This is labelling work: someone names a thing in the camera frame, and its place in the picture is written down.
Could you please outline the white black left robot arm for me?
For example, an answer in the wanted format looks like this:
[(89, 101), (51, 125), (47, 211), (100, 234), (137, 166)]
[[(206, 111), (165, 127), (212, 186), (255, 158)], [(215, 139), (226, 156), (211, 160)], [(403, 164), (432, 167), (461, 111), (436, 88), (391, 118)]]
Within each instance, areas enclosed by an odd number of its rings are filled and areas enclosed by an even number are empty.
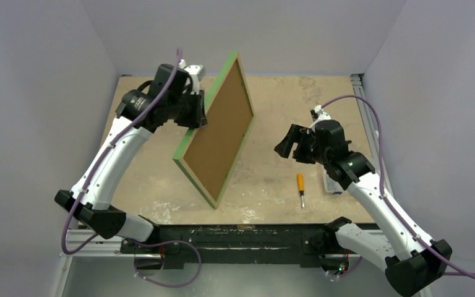
[(135, 240), (145, 253), (158, 249), (153, 223), (128, 215), (112, 205), (115, 190), (137, 152), (164, 123), (197, 129), (207, 125), (202, 65), (161, 64), (152, 80), (122, 96), (116, 115), (92, 164), (70, 190), (60, 190), (54, 201), (104, 239), (121, 236)]

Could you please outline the yellow handled screwdriver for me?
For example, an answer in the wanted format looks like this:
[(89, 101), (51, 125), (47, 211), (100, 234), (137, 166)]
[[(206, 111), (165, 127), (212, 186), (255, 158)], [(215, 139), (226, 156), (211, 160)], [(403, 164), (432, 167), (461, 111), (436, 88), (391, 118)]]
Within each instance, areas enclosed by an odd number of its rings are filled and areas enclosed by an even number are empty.
[(297, 179), (297, 187), (298, 187), (298, 192), (299, 192), (299, 197), (301, 201), (301, 207), (304, 208), (305, 205), (305, 200), (304, 200), (304, 179), (301, 173), (298, 173), (296, 176)]

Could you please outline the green wooden picture frame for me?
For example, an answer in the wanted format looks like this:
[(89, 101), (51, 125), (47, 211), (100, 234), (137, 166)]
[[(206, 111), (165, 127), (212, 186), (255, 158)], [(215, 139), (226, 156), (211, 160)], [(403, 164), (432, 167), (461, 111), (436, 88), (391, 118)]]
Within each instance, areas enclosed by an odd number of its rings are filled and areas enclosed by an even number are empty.
[(227, 58), (204, 103), (208, 124), (184, 134), (173, 161), (217, 209), (255, 117), (238, 51)]

